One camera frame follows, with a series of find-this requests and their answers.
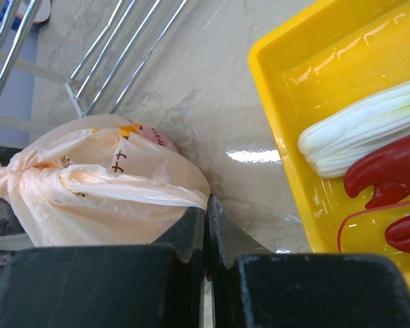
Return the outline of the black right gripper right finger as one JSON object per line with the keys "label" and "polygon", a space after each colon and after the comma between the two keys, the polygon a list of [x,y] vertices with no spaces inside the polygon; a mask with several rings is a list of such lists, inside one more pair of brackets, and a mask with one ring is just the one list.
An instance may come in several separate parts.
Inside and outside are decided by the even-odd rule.
{"label": "black right gripper right finger", "polygon": [[387,258],[275,254],[214,195],[206,227],[216,327],[410,327],[410,292]]}

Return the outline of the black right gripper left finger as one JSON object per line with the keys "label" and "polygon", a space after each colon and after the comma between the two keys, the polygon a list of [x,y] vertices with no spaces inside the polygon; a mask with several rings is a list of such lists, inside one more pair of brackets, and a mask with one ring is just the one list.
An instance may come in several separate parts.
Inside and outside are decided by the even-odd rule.
{"label": "black right gripper left finger", "polygon": [[201,327],[205,213],[148,245],[17,253],[0,277],[0,327]]}

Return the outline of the translucent orange plastic bag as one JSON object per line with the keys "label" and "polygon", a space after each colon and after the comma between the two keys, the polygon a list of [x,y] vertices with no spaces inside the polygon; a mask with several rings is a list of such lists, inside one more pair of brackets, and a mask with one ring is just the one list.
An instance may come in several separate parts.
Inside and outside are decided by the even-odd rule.
{"label": "translucent orange plastic bag", "polygon": [[151,243],[209,195],[166,136],[112,114],[58,126],[0,164],[0,198],[24,246]]}

